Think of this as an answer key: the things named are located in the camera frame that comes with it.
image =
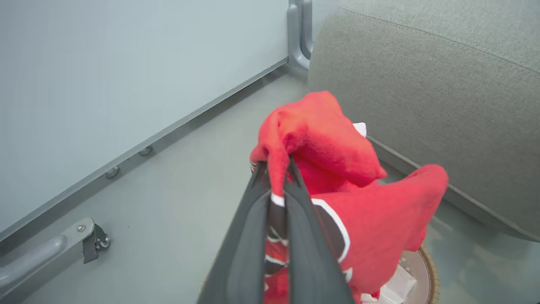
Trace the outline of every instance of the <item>metal frame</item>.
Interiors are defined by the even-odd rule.
[[[289,64],[305,72],[309,71],[309,59],[314,44],[312,11],[312,0],[289,0],[287,11]]]
[[[109,245],[109,236],[91,218],[86,217],[76,222],[49,242],[0,268],[0,300],[15,302],[16,299],[24,298],[28,295],[28,289],[35,290],[36,286],[44,283],[43,280],[51,277],[38,273],[50,272],[48,268],[59,271],[62,267],[58,265],[73,263],[80,259],[81,253],[84,255],[84,263],[90,262],[97,259],[99,252]],[[73,252],[75,259],[65,259],[63,256],[68,256],[68,252]]]

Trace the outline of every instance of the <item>red cloth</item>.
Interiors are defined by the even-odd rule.
[[[329,92],[311,93],[280,107],[262,124],[250,159],[268,162],[276,197],[283,195],[288,154],[293,155],[319,213],[333,220],[325,229],[341,233],[333,237],[343,242],[331,247],[355,300],[360,303],[361,293],[377,294],[394,274],[403,250],[419,249],[446,190],[446,172],[427,165],[400,182],[379,185],[375,181],[386,172],[373,146]],[[286,244],[269,233],[267,259],[285,263]],[[286,268],[272,272],[265,281],[266,303],[286,302]]]

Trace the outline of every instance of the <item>round basket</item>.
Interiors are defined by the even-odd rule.
[[[404,304],[438,304],[441,284],[438,279],[437,267],[428,250],[422,246],[415,252],[403,252],[401,257],[401,267],[416,279],[416,285],[407,296]]]

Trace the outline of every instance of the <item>gray floor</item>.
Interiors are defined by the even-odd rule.
[[[96,261],[74,263],[24,303],[97,302],[89,290],[103,303],[194,303],[249,179],[258,127],[277,106],[307,93],[306,78],[290,67],[272,72],[140,166],[60,206],[60,217],[49,214],[46,228],[20,248],[86,216],[111,235],[111,247]],[[390,181],[401,178],[388,171]],[[539,244],[493,233],[446,202],[425,244],[440,271],[441,304],[540,301]]]

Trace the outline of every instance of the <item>sofa cushion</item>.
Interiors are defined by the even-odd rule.
[[[450,202],[540,241],[540,3],[419,2],[343,2],[315,42],[310,90],[366,122],[384,161],[404,173],[442,165]]]

